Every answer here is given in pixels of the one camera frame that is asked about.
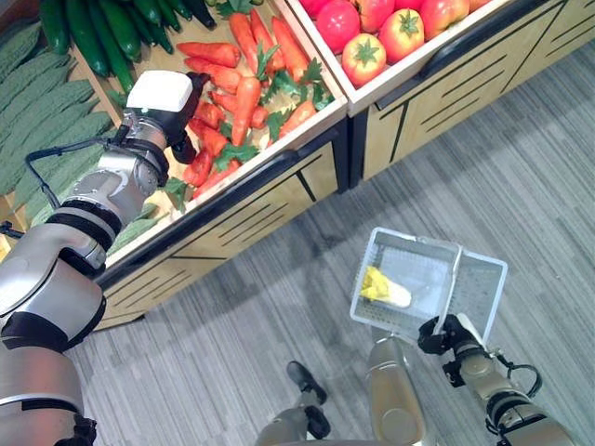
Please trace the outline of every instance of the red tomato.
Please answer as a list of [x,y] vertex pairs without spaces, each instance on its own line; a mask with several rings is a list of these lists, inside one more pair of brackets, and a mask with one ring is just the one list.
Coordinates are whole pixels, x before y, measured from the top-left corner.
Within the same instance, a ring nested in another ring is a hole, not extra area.
[[205,183],[213,167],[213,155],[209,151],[199,151],[196,158],[184,169],[182,178],[188,184],[198,188]]
[[358,34],[345,45],[343,70],[354,86],[362,86],[378,76],[387,64],[384,46],[372,34]]
[[360,32],[360,16],[347,0],[331,0],[316,17],[316,28],[335,54]]
[[419,12],[422,3],[424,3],[424,0],[394,0],[394,10],[398,11],[399,9],[414,9],[415,11]]
[[382,23],[394,11],[394,0],[351,0],[360,11],[362,30],[366,33],[377,32]]
[[395,63],[424,45],[424,23],[413,9],[400,9],[384,22],[378,39]]
[[419,15],[426,28],[426,41],[469,14],[469,0],[424,0]]
[[299,0],[310,17],[316,17],[318,11],[330,0]]
[[483,5],[490,3],[490,0],[470,0],[469,1],[469,13],[479,9]]

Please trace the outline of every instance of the white plastic basket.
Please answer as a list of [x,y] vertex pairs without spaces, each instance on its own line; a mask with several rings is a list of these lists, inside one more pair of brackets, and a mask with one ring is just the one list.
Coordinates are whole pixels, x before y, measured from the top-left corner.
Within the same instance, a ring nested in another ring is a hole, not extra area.
[[[411,305],[398,308],[360,296],[370,266],[405,287],[411,293]],[[424,322],[439,316],[438,331],[446,314],[462,312],[485,342],[507,271],[505,262],[472,253],[456,243],[375,228],[355,281],[350,315],[355,321],[416,342],[417,330]]]

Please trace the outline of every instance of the produce display bin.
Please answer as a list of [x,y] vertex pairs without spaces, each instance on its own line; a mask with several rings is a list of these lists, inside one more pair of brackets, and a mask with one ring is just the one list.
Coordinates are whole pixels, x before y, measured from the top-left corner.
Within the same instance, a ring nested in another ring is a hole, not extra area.
[[348,101],[350,186],[595,37],[590,0],[492,0],[354,88],[299,0],[285,0]]
[[[36,2],[32,5],[26,8],[28,17],[34,15],[32,8]],[[334,100],[232,175],[186,203],[183,211],[176,208],[165,192],[156,192],[150,201],[159,205],[161,219],[133,242],[108,256],[105,272],[96,279],[107,297],[106,312],[98,329],[135,320],[317,201],[349,186],[344,94],[282,0],[267,0],[257,8],[266,23],[270,23],[272,15],[283,18],[308,58],[322,62],[324,85]],[[196,19],[180,20],[182,33],[168,32],[172,44],[234,42],[227,22],[220,20],[212,9],[218,22],[214,31],[208,31]],[[117,81],[98,78],[76,47],[72,53],[78,62],[72,76],[90,81],[100,100],[98,110],[105,110],[114,124],[119,125],[121,109],[108,93],[117,87]],[[150,69],[186,72],[184,58],[179,52],[168,55],[160,47],[143,47],[142,61],[134,65],[136,76]],[[238,69],[247,70],[244,61]],[[273,107],[283,105],[283,99],[275,97],[272,104]],[[192,132],[189,135],[196,143]],[[185,165],[178,164],[170,150],[166,151],[166,157],[170,176],[182,178]],[[11,197],[2,199],[0,206],[10,209]],[[10,217],[26,229],[27,221],[21,214],[19,210]]]

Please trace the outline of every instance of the silver robot arm segment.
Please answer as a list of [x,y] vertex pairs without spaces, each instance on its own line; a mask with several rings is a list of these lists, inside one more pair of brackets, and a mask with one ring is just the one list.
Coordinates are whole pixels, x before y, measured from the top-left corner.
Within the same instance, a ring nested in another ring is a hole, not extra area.
[[[443,370],[453,387],[467,386],[486,412],[488,430],[500,437],[498,446],[578,446],[568,431],[531,398],[541,386],[535,367],[514,366],[501,353],[489,353],[469,318],[463,314],[448,315],[441,334],[433,335],[437,318],[419,329],[421,349],[442,355],[453,350],[455,359]],[[515,387],[498,371],[502,362],[509,370],[528,368],[536,373],[535,384],[527,393]]]
[[167,181],[163,154],[192,161],[184,131],[204,75],[145,72],[116,136],[46,223],[30,229],[0,264],[0,439],[5,445],[85,445],[77,373],[62,352],[99,323],[105,298],[93,282],[106,252]]

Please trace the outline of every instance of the orange carrot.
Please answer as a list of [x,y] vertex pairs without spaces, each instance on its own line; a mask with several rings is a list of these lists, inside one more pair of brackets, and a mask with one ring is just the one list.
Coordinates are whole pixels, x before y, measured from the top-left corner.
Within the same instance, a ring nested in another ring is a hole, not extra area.
[[183,44],[177,44],[176,48],[191,58],[202,58],[208,62],[230,68],[237,67],[242,57],[240,49],[237,46],[227,43],[203,44],[201,42],[185,42]]
[[219,123],[225,121],[225,114],[217,105],[213,105],[202,99],[198,101],[198,107],[196,107],[194,117],[216,130],[219,129]]
[[188,122],[188,126],[196,134],[201,148],[209,151],[213,157],[217,157],[228,143],[223,135],[207,126],[200,119],[192,118]]
[[205,72],[211,76],[213,84],[235,95],[240,79],[242,79],[242,75],[235,69],[200,58],[188,58],[184,60],[184,63],[194,72]]
[[281,126],[279,138],[284,137],[298,125],[304,123],[308,118],[316,114],[316,109],[311,100],[302,102],[289,116],[289,119]]
[[237,107],[231,128],[231,143],[234,146],[244,143],[259,99],[260,81],[256,77],[243,77],[238,85]]
[[197,190],[194,191],[192,198],[194,199],[194,198],[198,197],[201,193],[204,193],[206,190],[211,189],[213,186],[215,186],[217,183],[219,183],[222,179],[228,177],[233,172],[238,170],[240,168],[240,165],[241,164],[238,160],[231,160],[227,169],[225,169],[221,172],[218,172],[217,168],[213,167],[213,170],[211,170],[211,175],[209,175],[209,177],[206,179],[206,181],[203,183],[203,185],[200,188],[198,188]]
[[257,43],[254,40],[254,35],[250,30],[250,22],[248,17],[241,12],[234,12],[230,15],[230,28],[242,52],[245,60],[248,62],[248,67],[253,74],[258,71],[258,52]]
[[308,69],[308,58],[294,39],[293,34],[284,21],[272,18],[272,31],[275,34],[277,42],[281,46],[285,65],[291,73],[294,81],[298,82],[304,72]]
[[[215,91],[209,91],[208,94],[211,97],[211,100],[217,105],[223,107],[223,109],[227,110],[229,113],[235,114],[238,106],[238,99],[236,96],[221,94]],[[268,117],[269,112],[267,109],[258,105],[252,114],[250,126],[252,128],[264,128]]]
[[269,111],[264,107],[256,107],[254,113],[252,113],[252,128],[264,128],[267,124],[267,118],[269,117]]
[[[269,34],[269,31],[265,28],[264,23],[262,23],[262,19],[260,18],[260,15],[254,7],[250,9],[250,29],[252,29],[252,34],[254,35],[254,40],[257,42],[257,47],[258,42],[262,43],[262,51],[264,53],[266,53],[271,47],[273,47],[271,35]],[[283,54],[281,54],[281,49],[277,49],[277,51],[274,52],[271,60],[269,60],[267,68],[269,72],[276,72],[285,68],[285,63],[283,61]]]

